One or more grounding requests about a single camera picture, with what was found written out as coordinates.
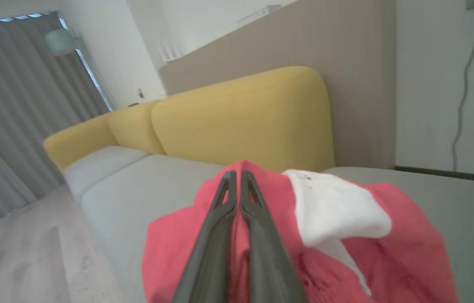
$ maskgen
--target white wall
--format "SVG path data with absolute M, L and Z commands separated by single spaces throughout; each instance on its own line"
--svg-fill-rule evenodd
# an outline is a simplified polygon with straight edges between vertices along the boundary
M 237 21 L 267 5 L 295 0 L 162 0 L 176 44 L 189 53 L 237 29 Z
M 58 0 L 0 0 L 0 19 L 56 11 L 58 8 Z
M 466 0 L 397 1 L 397 165 L 452 170 L 463 69 L 474 40 Z M 474 65 L 458 171 L 474 173 Z
M 164 88 L 126 0 L 60 1 L 60 14 L 83 40 L 101 85 L 118 108 L 164 98 Z
M 158 51 L 158 43 L 173 40 L 170 25 L 162 12 L 163 0 L 129 0 L 139 33 L 143 38 L 149 57 L 157 69 L 164 65 Z

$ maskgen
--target floor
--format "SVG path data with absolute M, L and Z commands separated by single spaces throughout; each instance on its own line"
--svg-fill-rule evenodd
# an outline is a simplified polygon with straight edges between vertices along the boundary
M 66 186 L 0 220 L 0 303 L 122 301 Z

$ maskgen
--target gray seat cushion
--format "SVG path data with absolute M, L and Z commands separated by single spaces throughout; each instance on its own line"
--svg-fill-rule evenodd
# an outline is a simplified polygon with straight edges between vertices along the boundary
M 74 199 L 79 202 L 91 186 L 147 156 L 149 154 L 141 150 L 108 146 L 74 162 L 65 169 L 63 176 Z
M 418 203 L 445 239 L 460 301 L 474 303 L 474 181 L 360 167 L 325 172 L 362 184 L 389 182 Z
M 192 205 L 206 180 L 224 167 L 153 155 L 92 186 L 81 206 L 129 303 L 144 303 L 141 258 L 147 226 Z

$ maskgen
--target yellow sofa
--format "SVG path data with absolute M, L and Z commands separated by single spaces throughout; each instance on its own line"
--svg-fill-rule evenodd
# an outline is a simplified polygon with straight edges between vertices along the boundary
M 335 167 L 323 79 L 285 67 L 96 117 L 48 137 L 60 171 L 106 146 L 218 165 L 247 159 L 275 171 Z

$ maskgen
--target curtain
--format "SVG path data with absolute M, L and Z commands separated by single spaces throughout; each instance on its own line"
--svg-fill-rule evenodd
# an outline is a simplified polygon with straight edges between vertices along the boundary
M 0 23 L 0 218 L 62 184 L 47 136 L 108 112 L 76 53 L 54 57 L 56 13 Z

